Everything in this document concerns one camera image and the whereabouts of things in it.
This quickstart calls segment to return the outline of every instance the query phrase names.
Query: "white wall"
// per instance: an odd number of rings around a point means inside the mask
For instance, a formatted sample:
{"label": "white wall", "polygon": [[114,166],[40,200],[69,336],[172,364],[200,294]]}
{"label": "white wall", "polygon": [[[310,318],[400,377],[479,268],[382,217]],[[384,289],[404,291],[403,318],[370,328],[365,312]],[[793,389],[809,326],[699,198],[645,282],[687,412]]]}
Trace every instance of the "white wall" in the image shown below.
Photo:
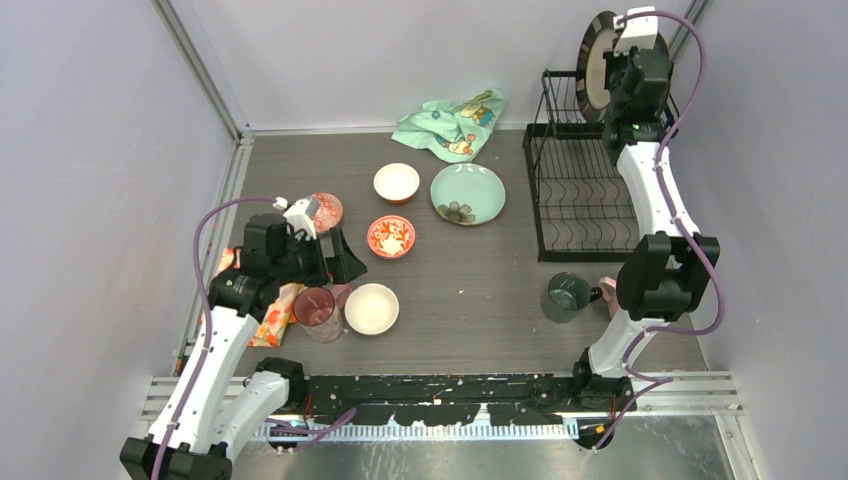
{"label": "white wall", "polygon": [[[394,126],[423,102],[459,102],[483,88],[506,96],[501,126],[523,128],[536,113],[542,71],[574,68],[592,18],[641,5],[190,1],[214,50],[204,57],[217,56],[254,129]],[[654,2],[680,13],[688,4]]]}
{"label": "white wall", "polygon": [[116,478],[232,145],[149,1],[2,12],[0,478]]}
{"label": "white wall", "polygon": [[[702,96],[672,142],[688,211],[722,246],[729,368],[772,478],[846,478],[848,9],[840,0],[713,2]],[[678,101],[697,66],[675,67]],[[712,320],[714,297],[698,321]]]}

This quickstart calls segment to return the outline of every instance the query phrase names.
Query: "red bowl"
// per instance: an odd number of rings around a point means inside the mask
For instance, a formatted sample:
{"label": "red bowl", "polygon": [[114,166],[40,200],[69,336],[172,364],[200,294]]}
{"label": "red bowl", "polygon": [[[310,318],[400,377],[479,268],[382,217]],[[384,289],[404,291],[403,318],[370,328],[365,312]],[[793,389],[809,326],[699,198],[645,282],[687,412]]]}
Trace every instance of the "red bowl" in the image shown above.
{"label": "red bowl", "polygon": [[383,258],[400,258],[415,243],[415,228],[409,220],[397,216],[380,217],[368,227],[368,246]]}

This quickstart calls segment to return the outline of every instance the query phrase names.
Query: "orange floral napkin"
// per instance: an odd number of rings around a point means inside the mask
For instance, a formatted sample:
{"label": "orange floral napkin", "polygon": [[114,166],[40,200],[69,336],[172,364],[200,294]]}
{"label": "orange floral napkin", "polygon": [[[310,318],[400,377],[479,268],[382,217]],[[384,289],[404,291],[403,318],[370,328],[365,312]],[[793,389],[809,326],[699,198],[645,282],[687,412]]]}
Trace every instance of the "orange floral napkin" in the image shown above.
{"label": "orange floral napkin", "polygon": [[[221,260],[218,262],[218,273],[226,270],[232,265],[235,259],[235,267],[239,267],[238,259],[231,248],[224,250],[221,255]],[[292,306],[294,299],[303,290],[303,285],[300,283],[289,283],[280,287],[280,296],[277,300],[268,307],[265,312],[265,318],[262,319],[262,324],[256,329],[253,338],[247,344],[250,347],[277,347],[283,340],[283,334],[286,333],[286,326],[289,323],[294,323],[294,315],[292,315]]]}

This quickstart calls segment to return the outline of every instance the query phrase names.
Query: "wire rack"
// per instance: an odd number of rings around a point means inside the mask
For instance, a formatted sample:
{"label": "wire rack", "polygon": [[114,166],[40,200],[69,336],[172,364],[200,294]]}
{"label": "wire rack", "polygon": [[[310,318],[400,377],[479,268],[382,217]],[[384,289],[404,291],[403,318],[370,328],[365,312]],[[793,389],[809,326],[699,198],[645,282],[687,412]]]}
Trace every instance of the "wire rack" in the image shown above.
{"label": "wire rack", "polygon": [[[670,109],[666,118],[674,118]],[[523,141],[540,262],[623,261],[639,243],[633,202],[602,132],[580,114],[576,73],[546,70]]]}

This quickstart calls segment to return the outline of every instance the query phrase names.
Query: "dish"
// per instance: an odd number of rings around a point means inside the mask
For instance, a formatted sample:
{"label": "dish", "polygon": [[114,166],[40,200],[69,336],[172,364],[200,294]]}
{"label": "dish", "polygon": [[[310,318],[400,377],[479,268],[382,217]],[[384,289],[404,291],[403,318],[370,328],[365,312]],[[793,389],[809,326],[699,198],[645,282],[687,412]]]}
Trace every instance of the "dish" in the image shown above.
{"label": "dish", "polygon": [[374,190],[391,203],[405,203],[418,191],[421,179],[405,163],[390,163],[374,175]]}
{"label": "dish", "polygon": [[383,258],[400,258],[415,244],[415,227],[397,215],[380,217],[368,227],[368,246]]}
{"label": "dish", "polygon": [[312,196],[319,204],[315,218],[312,219],[313,223],[315,223],[316,232],[324,233],[342,221],[344,208],[339,197],[332,193],[313,193]]}
{"label": "dish", "polygon": [[459,225],[480,225],[506,203],[503,182],[486,167],[458,163],[442,169],[430,184],[430,199],[439,216]]}
{"label": "dish", "polygon": [[[604,52],[612,50],[613,40],[618,38],[615,17],[615,13],[606,11],[593,18],[577,52],[577,106],[589,123],[602,121],[609,105],[609,90],[604,87],[607,68]],[[654,41],[654,50],[668,55],[668,45],[659,33]]]}
{"label": "dish", "polygon": [[400,304],[385,285],[368,283],[347,298],[345,318],[350,328],[363,335],[379,335],[395,324]]}

